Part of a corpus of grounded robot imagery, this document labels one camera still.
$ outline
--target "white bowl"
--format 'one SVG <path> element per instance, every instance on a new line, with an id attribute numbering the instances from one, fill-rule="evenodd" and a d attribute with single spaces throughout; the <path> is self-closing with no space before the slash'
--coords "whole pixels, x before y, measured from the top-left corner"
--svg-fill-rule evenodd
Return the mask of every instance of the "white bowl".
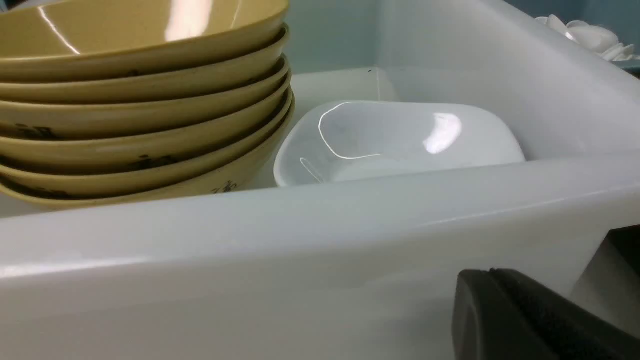
<path id="1" fill-rule="evenodd" d="M 333 102 L 294 127 L 274 175 L 285 187 L 522 161 L 507 125 L 479 108 Z"/>

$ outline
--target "black character print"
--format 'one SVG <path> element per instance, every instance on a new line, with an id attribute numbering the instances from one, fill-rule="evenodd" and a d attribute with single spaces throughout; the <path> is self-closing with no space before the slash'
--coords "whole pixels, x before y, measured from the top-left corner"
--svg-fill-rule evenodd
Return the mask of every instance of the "black character print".
<path id="1" fill-rule="evenodd" d="M 232 183 L 231 180 L 229 180 L 223 187 L 213 189 L 212 193 L 228 193 L 233 191 L 237 187 L 238 187 L 238 184 Z"/>
<path id="2" fill-rule="evenodd" d="M 42 127 L 42 126 L 34 126 L 29 127 L 25 124 L 16 124 L 15 127 L 18 128 L 22 134 L 24 134 L 27 138 L 37 138 L 37 139 L 57 139 L 58 137 L 53 133 L 53 130 L 50 127 Z"/>
<path id="3" fill-rule="evenodd" d="M 158 159 L 149 158 L 149 155 L 142 155 L 140 156 L 140 159 L 140 161 L 136 161 L 135 163 L 131 164 L 134 168 L 136 168 L 136 170 L 146 170 L 148 168 L 163 167 L 178 162 L 171 155 L 163 156 L 162 158 Z"/>
<path id="4" fill-rule="evenodd" d="M 67 192 L 63 192 L 61 190 L 50 190 L 45 188 L 35 188 L 35 190 L 42 193 L 46 193 L 47 195 L 54 197 L 56 199 L 71 199 L 72 197 Z"/>

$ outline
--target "bowl rim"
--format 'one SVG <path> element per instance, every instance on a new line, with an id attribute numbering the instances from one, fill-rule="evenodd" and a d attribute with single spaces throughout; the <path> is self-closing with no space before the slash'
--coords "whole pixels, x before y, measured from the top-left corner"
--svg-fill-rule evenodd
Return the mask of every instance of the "bowl rim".
<path id="1" fill-rule="evenodd" d="M 225 61 L 219 61 L 216 63 L 210 63 L 207 65 L 202 65 L 202 66 L 197 66 L 197 67 L 190 67 L 187 69 L 180 69 L 180 70 L 174 70 L 174 71 L 166 71 L 166 72 L 158 72 L 155 74 L 147 74 L 147 75 L 140 75 L 140 76 L 132 76 L 132 77 L 124 77 L 124 78 L 113 78 L 113 79 L 102 79 L 102 80 L 86 80 L 86 81 L 63 81 L 63 82 L 53 82 L 53 83 L 19 83 L 19 82 L 14 82 L 14 81 L 1 81 L 0 80 L 0 86 L 6 87 L 7 89 L 12 89 L 12 88 L 21 88 L 24 90 L 43 90 L 43 89 L 50 89 L 50 90 L 55 90 L 57 88 L 61 88 L 60 90 L 64 90 L 67 88 L 74 88 L 74 87 L 90 87 L 90 86 L 117 86 L 117 85 L 126 85 L 128 83 L 131 82 L 137 82 L 139 80 L 142 81 L 148 81 L 148 80 L 154 80 L 155 78 L 159 79 L 159 78 L 164 78 L 167 76 L 180 76 L 181 74 L 187 73 L 189 71 L 194 71 L 194 70 L 200 70 L 200 69 L 206 69 L 206 68 L 213 68 L 213 67 L 224 67 L 230 64 L 233 64 L 235 62 L 239 62 L 239 61 L 246 61 L 249 60 L 259 54 L 263 54 L 263 53 L 268 53 L 271 50 L 273 50 L 274 48 L 280 47 L 286 43 L 288 43 L 289 39 L 291 38 L 291 30 L 289 29 L 289 25 L 283 23 L 282 24 L 282 28 L 280 30 L 280 32 L 278 33 L 277 37 L 274 39 L 274 41 L 272 43 L 270 43 L 268 46 L 263 47 L 261 49 L 259 49 L 258 51 L 254 51 L 252 53 L 248 53 L 246 55 L 242 55 L 239 56 L 237 58 L 232 58 L 229 60 L 225 60 Z M 14 103 L 19 103 L 19 104 L 48 104 L 46 102 L 21 102 L 21 101 L 2 101 L 0 100 L 0 102 L 14 102 Z M 141 102 L 121 102 L 121 104 L 139 104 Z M 76 105 L 76 106 L 86 106 L 86 105 L 100 105 L 100 104 L 48 104 L 48 105 Z"/>
<path id="2" fill-rule="evenodd" d="M 245 92 L 250 90 L 251 88 L 255 88 L 261 86 L 261 84 L 268 82 L 274 78 L 282 77 L 289 70 L 289 60 L 285 55 L 281 55 L 280 59 L 276 62 L 274 69 L 277 69 L 278 66 L 282 64 L 279 70 L 268 76 L 267 78 L 263 78 L 260 81 L 256 81 L 254 83 L 250 83 L 246 86 L 241 86 L 239 88 L 233 88 L 230 90 L 222 91 L 222 92 L 214 92 L 213 94 L 205 94 L 200 96 L 192 96 L 192 97 L 183 97 L 179 99 L 170 99 L 170 100 L 159 100 L 159 101 L 143 101 L 143 102 L 120 102 L 115 104 L 47 104 L 47 103 L 39 103 L 39 102 L 19 102 L 19 101 L 4 101 L 0 100 L 0 108 L 8 108 L 14 110 L 26 110 L 26 111 L 118 111 L 118 110 L 128 110 L 131 108 L 145 108 L 145 107 L 154 107 L 154 106 L 166 106 L 167 104 L 189 101 L 192 99 L 203 99 L 206 97 L 214 97 L 221 96 L 223 94 L 233 94 L 235 92 Z"/>
<path id="3" fill-rule="evenodd" d="M 45 5 L 40 5 L 40 6 L 34 6 L 31 8 L 22 8 L 22 9 L 18 9 L 15 10 L 14 12 L 6 12 L 6 13 L 0 13 L 0 21 L 2 21 L 3 17 L 9 17 L 12 15 L 15 15 L 17 13 L 26 13 L 26 12 L 35 12 L 36 9 L 40 9 L 40 8 L 51 8 L 51 7 L 57 7 L 57 6 L 72 6 L 69 4 L 73 4 L 76 1 L 81 1 L 81 0 L 64 0 L 64 1 L 59 1 L 56 3 L 51 3 L 51 4 L 45 4 Z M 276 12 L 275 14 L 273 14 L 270 17 L 264 18 L 260 21 L 257 22 L 253 22 L 251 24 L 247 24 L 244 26 L 240 26 L 238 28 L 233 29 L 232 31 L 226 31 L 226 32 L 222 32 L 222 33 L 217 33 L 217 34 L 211 34 L 211 35 L 207 35 L 207 36 L 199 36 L 199 37 L 193 37 L 193 38 L 186 38 L 186 39 L 182 39 L 182 40 L 176 40 L 176 41 L 172 41 L 172 42 L 165 42 L 162 44 L 156 44 L 156 45 L 152 45 L 152 46 L 145 46 L 145 47 L 136 47 L 136 48 L 132 48 L 132 49 L 123 49 L 120 51 L 103 51 L 103 52 L 99 52 L 99 53 L 89 53 L 86 55 L 83 54 L 66 54 L 66 55 L 57 55 L 57 56 L 34 56 L 34 57 L 27 57 L 27 58 L 2 58 L 0 57 L 0 66 L 3 65 L 39 65 L 39 64 L 46 64 L 46 63 L 50 63 L 52 65 L 54 65 L 55 63 L 64 63 L 67 61 L 73 61 L 73 60 L 81 60 L 81 61 L 85 61 L 85 60 L 95 60 L 95 59 L 99 59 L 99 58 L 107 58 L 110 56 L 124 56 L 124 55 L 130 55 L 130 54 L 136 54 L 136 53 L 144 53 L 147 51 L 154 51 L 156 49 L 160 49 L 162 47 L 173 47 L 173 46 L 180 46 L 180 45 L 193 45 L 199 41 L 202 41 L 202 39 L 204 38 L 219 38 L 219 37 L 225 37 L 225 36 L 229 36 L 229 34 L 233 34 L 233 33 L 238 33 L 240 31 L 246 30 L 248 28 L 252 28 L 252 27 L 257 27 L 260 26 L 262 24 L 265 23 L 269 23 L 271 21 L 273 21 L 274 19 L 280 18 L 284 15 L 284 13 L 286 13 L 286 11 L 289 9 L 289 0 L 272 0 L 272 1 L 276 1 L 276 3 L 278 4 L 282 4 L 283 6 L 281 7 L 281 9 L 278 10 L 278 12 Z"/>
<path id="4" fill-rule="evenodd" d="M 188 179 L 185 181 L 181 181 L 179 183 L 173 184 L 173 185 L 168 185 L 168 186 L 164 186 L 162 188 L 158 188 L 158 189 L 154 189 L 154 190 L 149 190 L 146 192 L 140 192 L 140 193 L 134 193 L 131 195 L 123 195 L 123 196 L 119 196 L 119 197 L 105 197 L 105 198 L 98 198 L 98 199 L 79 199 L 79 200 L 69 200 L 69 199 L 48 199 L 48 198 L 43 198 L 43 197 L 36 197 L 36 196 L 32 196 L 32 195 L 27 195 L 24 193 L 20 193 L 17 190 L 13 190 L 9 187 L 7 187 L 2 181 L 0 181 L 0 193 L 3 193 L 5 195 L 8 195 L 10 197 L 13 197 L 14 199 L 18 199 L 24 202 L 28 202 L 30 204 L 34 204 L 34 205 L 39 205 L 39 206 L 52 206 L 52 207 L 59 207 L 59 206 L 68 206 L 68 209 L 73 208 L 73 207 L 83 207 L 83 206 L 108 206 L 108 205 L 118 205 L 121 204 L 118 201 L 127 201 L 129 199 L 139 199 L 140 202 L 144 202 L 144 201 L 154 201 L 154 200 L 167 200 L 167 199 L 171 199 L 171 198 L 167 198 L 167 199 L 145 199 L 145 195 L 149 195 L 150 193 L 151 196 L 155 195 L 156 193 L 161 193 L 163 191 L 166 191 L 169 188 L 173 188 L 175 186 L 180 186 L 184 183 L 188 183 L 189 181 L 193 181 L 195 179 L 198 179 L 199 177 L 202 176 L 206 176 L 209 175 L 212 172 L 216 172 L 219 170 L 223 170 L 224 168 L 227 168 L 231 165 L 233 165 L 234 163 L 236 163 L 239 160 L 242 160 L 243 158 L 252 155 L 252 154 L 256 154 L 258 152 L 264 151 L 265 146 L 269 145 L 269 141 L 273 141 L 275 140 L 275 136 L 278 135 L 278 133 L 280 132 L 284 132 L 287 129 L 287 126 L 291 123 L 291 119 L 293 119 L 294 113 L 296 111 L 296 97 L 293 94 L 293 91 L 291 90 L 291 88 L 289 87 L 289 91 L 291 91 L 292 93 L 292 101 L 291 101 L 291 106 L 289 107 L 289 111 L 287 112 L 287 114 L 285 115 L 284 120 L 282 121 L 282 123 L 280 124 L 280 126 L 278 127 L 278 129 L 276 129 L 276 131 L 266 140 L 264 140 L 260 145 L 258 145 L 255 149 L 251 150 L 250 152 L 248 152 L 247 154 L 245 154 L 244 156 L 220 167 L 217 168 L 216 170 L 212 170 L 206 174 L 202 174 L 200 176 L 196 176 L 192 179 Z"/>
<path id="5" fill-rule="evenodd" d="M 251 108 L 254 108 L 256 106 L 258 106 L 259 104 L 265 102 L 265 101 L 269 101 L 272 100 L 275 96 L 279 96 L 282 94 L 282 92 L 286 91 L 287 87 L 289 86 L 289 84 L 291 83 L 291 78 L 293 77 L 293 74 L 291 72 L 291 69 L 287 69 L 287 73 L 285 74 L 285 76 L 282 79 L 282 85 L 276 90 L 274 91 L 271 95 L 267 96 L 266 98 L 260 100 L 259 102 L 256 102 L 255 104 L 251 105 L 251 106 L 247 106 L 244 109 L 238 110 L 234 113 L 222 116 L 222 117 L 216 117 L 215 119 L 211 119 L 208 121 L 204 121 L 204 122 L 199 122 L 197 124 L 193 124 L 193 125 L 189 125 L 189 126 L 183 126 L 183 127 L 178 127 L 176 129 L 169 129 L 169 130 L 164 130 L 164 131 L 156 131 L 153 133 L 146 133 L 146 134 L 138 134 L 138 135 L 131 135 L 131 136 L 119 136 L 116 138 L 101 138 L 101 139 L 86 139 L 86 140 L 32 140 L 32 139 L 21 139 L 21 138 L 10 138 L 10 137 L 5 137 L 5 136 L 0 136 L 0 143 L 8 143 L 11 145 L 22 145 L 22 146 L 33 146 L 33 147 L 54 147 L 54 148 L 59 148 L 59 147 L 66 147 L 68 149 L 72 149 L 74 147 L 77 146 L 107 146 L 107 145 L 116 145 L 119 144 L 122 139 L 127 139 L 128 141 L 142 141 L 145 140 L 147 138 L 153 138 L 155 136 L 158 135 L 166 135 L 169 132 L 176 132 L 176 131 L 185 131 L 185 129 L 189 129 L 189 128 L 194 128 L 197 126 L 203 126 L 204 124 L 207 124 L 209 122 L 212 121 L 217 121 L 220 119 L 225 119 L 225 118 L 229 118 L 229 117 L 233 117 L 233 116 L 237 116 L 238 113 L 244 112 L 246 110 L 249 110 Z"/>
<path id="6" fill-rule="evenodd" d="M 258 133 L 259 131 L 267 128 L 270 124 L 273 124 L 274 122 L 276 124 L 279 124 L 280 122 L 284 121 L 285 117 L 287 116 L 288 112 L 289 112 L 289 108 L 291 107 L 292 104 L 292 100 L 293 100 L 293 91 L 291 91 L 291 88 L 289 86 L 287 86 L 287 89 L 285 90 L 285 94 L 281 95 L 282 96 L 282 102 L 278 105 L 278 108 L 276 109 L 276 111 L 273 111 L 272 113 L 270 113 L 268 115 L 268 117 L 270 117 L 269 121 L 267 123 L 264 123 L 260 128 L 256 129 L 254 132 L 248 134 L 247 136 L 244 136 L 240 139 L 238 139 L 237 141 L 234 141 L 233 143 L 230 143 L 224 147 L 220 147 L 219 149 L 207 152 L 206 154 L 202 154 L 199 156 L 196 156 L 194 158 L 191 159 L 186 159 L 183 161 L 179 161 L 177 163 L 173 163 L 170 165 L 165 165 L 163 167 L 155 167 L 155 168 L 147 168 L 147 169 L 143 169 L 143 170 L 133 170 L 133 171 L 126 171 L 126 172 L 113 172 L 113 173 L 107 173 L 107 174 L 94 174 L 94 175 L 62 175 L 62 174 L 43 174 L 43 173 L 38 173 L 38 172 L 30 172 L 27 170 L 21 170 L 21 169 L 17 169 L 17 168 L 12 168 L 9 167 L 8 165 L 3 165 L 0 163 L 0 176 L 3 175 L 3 173 L 7 174 L 7 176 L 15 176 L 15 177 L 23 177 L 25 179 L 40 179 L 40 180 L 44 180 L 44 179 L 50 179 L 52 181 L 80 181 L 80 180 L 108 180 L 108 179 L 118 179 L 120 177 L 123 176 L 128 176 L 128 175 L 132 175 L 132 176 L 136 176 L 136 175 L 140 175 L 140 174 L 153 174 L 154 172 L 160 172 L 160 169 L 162 170 L 173 170 L 173 169 L 177 169 L 180 167 L 183 167 L 185 164 L 191 164 L 196 162 L 197 160 L 199 160 L 200 158 L 204 157 L 204 156 L 208 156 L 210 154 L 213 154 L 215 152 L 218 151 L 222 151 L 228 147 L 234 146 L 240 142 L 242 142 L 243 140 L 251 137 L 252 135 Z"/>

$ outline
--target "tan melamine bowl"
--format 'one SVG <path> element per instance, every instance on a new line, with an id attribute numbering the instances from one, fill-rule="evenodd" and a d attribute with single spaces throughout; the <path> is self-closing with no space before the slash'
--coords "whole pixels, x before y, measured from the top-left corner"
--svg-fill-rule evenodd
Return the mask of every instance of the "tan melamine bowl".
<path id="1" fill-rule="evenodd" d="M 12 166 L 53 174 L 106 174 L 183 161 L 251 133 L 278 108 L 290 79 L 289 74 L 277 91 L 249 108 L 197 125 L 101 140 L 0 138 L 0 154 Z"/>
<path id="2" fill-rule="evenodd" d="M 291 107 L 292 100 L 293 93 L 289 90 L 279 109 L 267 123 L 246 138 L 220 150 L 179 163 L 140 171 L 90 176 L 37 174 L 0 165 L 0 175 L 33 190 L 34 193 L 49 197 L 57 195 L 64 198 L 94 199 L 161 188 L 206 174 L 255 149 L 278 129 Z"/>
<path id="3" fill-rule="evenodd" d="M 237 58 L 274 39 L 289 0 L 72 0 L 0 15 L 0 79 L 78 81 Z"/>
<path id="4" fill-rule="evenodd" d="M 294 104 L 291 105 L 287 117 L 284 122 L 280 124 L 280 127 L 275 131 L 275 133 L 273 133 L 273 135 L 271 135 L 271 137 L 269 137 L 265 142 L 238 160 L 213 170 L 208 174 L 164 188 L 121 197 L 88 200 L 48 199 L 38 197 L 35 195 L 29 195 L 29 190 L 18 190 L 18 186 L 6 182 L 0 183 L 0 192 L 44 208 L 70 209 L 120 204 L 125 202 L 170 199 L 174 197 L 205 195 L 212 193 L 225 193 L 240 190 L 240 188 L 251 180 L 251 178 L 271 157 L 279 141 L 285 135 L 284 131 L 291 122 L 293 113 Z"/>
<path id="5" fill-rule="evenodd" d="M 287 76 L 282 57 L 256 83 L 185 99 L 103 105 L 51 105 L 0 101 L 0 131 L 21 138 L 99 139 L 177 129 L 239 111 L 272 94 Z"/>
<path id="6" fill-rule="evenodd" d="M 49 104 L 114 104 L 213 94 L 264 77 L 276 65 L 289 37 L 289 28 L 285 25 L 270 46 L 240 58 L 192 69 L 97 81 L 0 83 L 0 99 Z"/>

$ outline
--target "bowl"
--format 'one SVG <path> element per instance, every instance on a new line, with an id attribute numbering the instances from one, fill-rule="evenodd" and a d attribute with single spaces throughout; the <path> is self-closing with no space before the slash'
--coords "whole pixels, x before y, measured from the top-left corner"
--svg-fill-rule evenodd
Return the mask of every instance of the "bowl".
<path id="1" fill-rule="evenodd" d="M 225 117 L 169 131 L 122 138 L 40 141 L 0 137 L 5 163 L 34 172 L 105 174 L 143 170 L 203 155 L 246 136 L 278 108 L 289 73 L 266 99 Z"/>
<path id="2" fill-rule="evenodd" d="M 0 165 L 5 179 L 47 197 L 96 198 L 129 195 L 179 183 L 213 171 L 250 152 L 269 138 L 289 112 L 293 93 L 288 90 L 267 123 L 246 138 L 220 150 L 171 165 L 134 172 L 91 176 L 64 176 L 26 172 Z"/>
<path id="3" fill-rule="evenodd" d="M 123 78 L 237 58 L 274 39 L 288 0 L 71 0 L 0 15 L 0 79 Z"/>
<path id="4" fill-rule="evenodd" d="M 333 102 L 296 124 L 274 175 L 285 187 L 522 161 L 507 125 L 473 106 Z"/>
<path id="5" fill-rule="evenodd" d="M 59 105 L 0 101 L 0 131 L 20 138 L 55 140 L 131 136 L 189 126 L 255 104 L 282 85 L 282 57 L 265 79 L 215 94 L 130 104 Z"/>
<path id="6" fill-rule="evenodd" d="M 285 25 L 271 45 L 239 58 L 129 78 L 66 83 L 0 83 L 5 101 L 106 104 L 172 100 L 213 94 L 242 86 L 267 74 L 289 41 Z"/>
<path id="7" fill-rule="evenodd" d="M 69 200 L 39 197 L 16 184 L 4 181 L 0 183 L 0 193 L 4 193 L 16 199 L 43 208 L 71 209 L 238 191 L 253 178 L 253 176 L 271 157 L 272 152 L 278 146 L 280 139 L 284 136 L 284 132 L 291 122 L 293 113 L 294 108 L 292 105 L 285 121 L 280 125 L 275 133 L 265 140 L 265 142 L 238 160 L 202 176 L 164 188 L 120 197 Z"/>

